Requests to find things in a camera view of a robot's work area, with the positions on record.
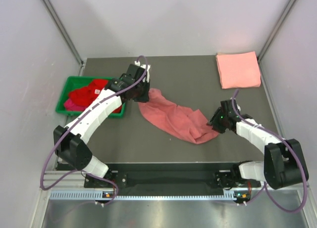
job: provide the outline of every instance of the gray table surface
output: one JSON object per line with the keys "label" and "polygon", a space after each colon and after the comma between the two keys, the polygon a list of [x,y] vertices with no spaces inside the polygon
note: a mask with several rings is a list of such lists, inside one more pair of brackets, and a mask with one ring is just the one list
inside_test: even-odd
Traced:
{"label": "gray table surface", "polygon": [[[119,77],[134,57],[88,58],[84,76]],[[234,89],[221,89],[215,56],[148,57],[151,87],[168,100],[200,109],[210,119],[220,101]],[[263,87],[241,89],[237,97],[242,113],[276,131]],[[248,141],[226,132],[204,144],[179,140],[146,121],[138,104],[127,102],[122,119],[106,119],[94,132],[89,148],[103,162],[237,162],[262,161],[263,155]]]}

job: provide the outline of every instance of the metal floor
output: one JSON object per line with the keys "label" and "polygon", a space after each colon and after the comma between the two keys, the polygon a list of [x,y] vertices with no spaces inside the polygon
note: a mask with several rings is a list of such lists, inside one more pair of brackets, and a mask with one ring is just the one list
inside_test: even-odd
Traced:
{"label": "metal floor", "polygon": [[[88,58],[84,76],[120,77],[134,57]],[[234,90],[222,90],[215,56],[149,57],[151,87],[168,100],[200,109],[210,119],[220,101]],[[242,113],[276,131],[263,87],[241,89],[237,97]],[[127,102],[122,119],[106,119],[92,135],[92,153],[103,162],[231,162],[263,160],[263,155],[232,132],[195,145],[156,128],[140,114],[138,104]]]}
{"label": "metal floor", "polygon": [[[299,206],[296,190],[271,193],[285,208],[294,209]],[[116,201],[104,208],[85,204],[65,216],[67,211],[82,202],[50,200],[42,228],[309,227],[303,211],[297,214],[282,212],[265,193],[247,207],[212,201]],[[52,222],[59,219],[61,221],[58,223]]]}

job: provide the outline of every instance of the white arm segment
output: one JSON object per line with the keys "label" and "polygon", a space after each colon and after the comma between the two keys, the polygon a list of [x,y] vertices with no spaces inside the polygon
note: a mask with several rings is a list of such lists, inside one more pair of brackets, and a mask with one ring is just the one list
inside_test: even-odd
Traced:
{"label": "white arm segment", "polygon": [[251,144],[255,145],[257,149],[264,154],[264,147],[269,143],[280,143],[281,141],[258,127],[261,124],[256,123],[254,119],[246,119],[246,121],[256,125],[252,127],[245,122],[236,123],[237,135],[247,139]]}
{"label": "white arm segment", "polygon": [[264,162],[251,161],[239,165],[241,178],[265,182]]}
{"label": "white arm segment", "polygon": [[[120,96],[114,96],[105,102],[98,105],[99,101],[102,99],[114,94],[111,90],[102,90],[99,96],[95,99],[95,101],[89,105],[85,111],[78,116],[80,118],[84,115],[88,110],[92,110],[79,124],[77,124],[70,132],[74,135],[80,134],[81,139],[87,144],[91,135],[94,131],[100,126],[100,124],[112,113],[115,109],[122,105]],[[67,127],[71,127],[77,120],[76,118],[71,123],[67,124]]]}
{"label": "white arm segment", "polygon": [[[114,92],[111,90],[102,90],[95,101],[88,108],[86,108],[85,111],[79,115],[79,117],[66,125],[68,128],[70,128],[82,115],[84,115],[88,110],[91,110],[91,112],[70,131],[74,135],[80,134],[80,138],[85,144],[88,143],[91,135],[109,116],[109,114],[122,105],[121,98],[119,96],[111,97],[110,99],[98,105],[101,100],[112,94],[114,94]],[[106,175],[108,169],[109,168],[106,164],[93,156],[83,171],[103,178]]]}
{"label": "white arm segment", "polygon": [[[247,139],[257,149],[264,154],[264,147],[269,143],[280,143],[281,141],[271,134],[259,129],[261,125],[256,123],[254,119],[246,119],[248,122],[256,125],[254,127],[239,122],[236,124],[237,135]],[[239,166],[241,178],[253,179],[257,181],[266,181],[264,176],[264,162],[247,162]]]}
{"label": "white arm segment", "polygon": [[88,174],[95,175],[99,178],[103,178],[109,167],[93,156],[89,162],[89,164],[83,169],[83,171],[87,172]]}

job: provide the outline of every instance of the white cable tray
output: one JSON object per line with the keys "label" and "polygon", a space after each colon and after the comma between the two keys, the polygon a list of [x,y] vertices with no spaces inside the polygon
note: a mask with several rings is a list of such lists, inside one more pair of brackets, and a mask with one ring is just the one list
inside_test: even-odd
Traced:
{"label": "white cable tray", "polygon": [[[50,196],[51,200],[110,200],[103,197],[103,191],[97,190],[53,190]],[[234,191],[223,191],[223,195],[206,195],[206,196],[117,196],[115,200],[146,201],[146,200],[236,200]]]}

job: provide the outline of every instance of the red cloth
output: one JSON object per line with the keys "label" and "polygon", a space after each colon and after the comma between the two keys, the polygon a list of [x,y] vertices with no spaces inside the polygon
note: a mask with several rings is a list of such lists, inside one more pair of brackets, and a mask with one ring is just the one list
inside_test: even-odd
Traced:
{"label": "red cloth", "polygon": [[[82,106],[86,109],[98,97],[100,91],[107,83],[108,80],[93,79],[88,86],[69,92],[68,97],[75,105],[79,107]],[[121,109],[122,106],[114,110],[113,113],[120,113]]]}
{"label": "red cloth", "polygon": [[176,105],[165,99],[160,90],[150,89],[150,101],[139,103],[143,117],[161,130],[181,140],[201,144],[215,138],[218,133],[207,126],[207,118],[200,110]]}

